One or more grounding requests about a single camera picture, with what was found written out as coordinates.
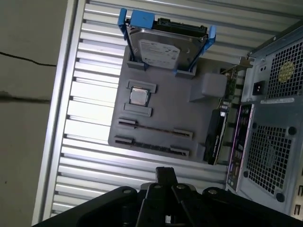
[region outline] cable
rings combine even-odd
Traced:
[[[222,101],[222,99],[220,98],[220,99],[219,99],[219,104],[218,104],[218,106],[217,106],[216,110],[220,108],[221,101]]]
[[[0,91],[1,102],[18,102],[18,103],[36,103],[36,104],[50,104],[50,99],[40,99],[31,97],[12,96],[6,91]]]
[[[0,52],[0,54],[4,55],[4,56],[7,56],[7,57],[10,57],[10,58],[16,58],[16,59],[20,59],[20,60],[30,61],[30,62],[32,62],[34,64],[37,64],[37,65],[57,67],[57,65],[39,63],[39,62],[36,62],[36,61],[28,59],[28,58],[18,57],[18,56],[12,55],[12,54],[4,53],[4,52]]]

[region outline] screw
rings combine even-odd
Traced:
[[[208,192],[212,195],[216,195],[218,193],[215,189],[210,189]]]
[[[178,189],[185,189],[185,186],[182,185],[182,184],[179,184],[179,185],[177,185],[177,188],[178,188]]]

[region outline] ventilation slot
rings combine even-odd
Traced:
[[[294,207],[294,214],[295,215],[299,215],[300,214],[300,210],[301,210],[301,205],[296,205]]]
[[[294,96],[303,84],[303,42],[277,53],[273,59],[267,98]]]
[[[291,140],[286,129],[258,126],[252,134],[247,168],[249,179],[271,194],[283,189]]]
[[[298,196],[303,197],[303,186],[302,185],[299,186]]]

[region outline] gray plastic mount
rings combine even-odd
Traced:
[[[152,66],[146,71],[131,68],[128,56],[127,47],[108,143],[118,148],[203,162],[207,129],[218,98],[190,102],[191,90],[199,85],[201,92],[203,75],[217,74],[221,68],[232,65],[199,59],[196,76],[185,79],[176,77],[171,70]],[[208,89],[217,89],[215,83],[209,86]],[[132,87],[149,90],[145,106],[130,104]]]

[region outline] hard drive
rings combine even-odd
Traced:
[[[131,19],[118,25],[125,35],[132,61],[169,70],[191,71],[198,57],[214,43],[215,28],[171,22],[149,12],[134,10]]]

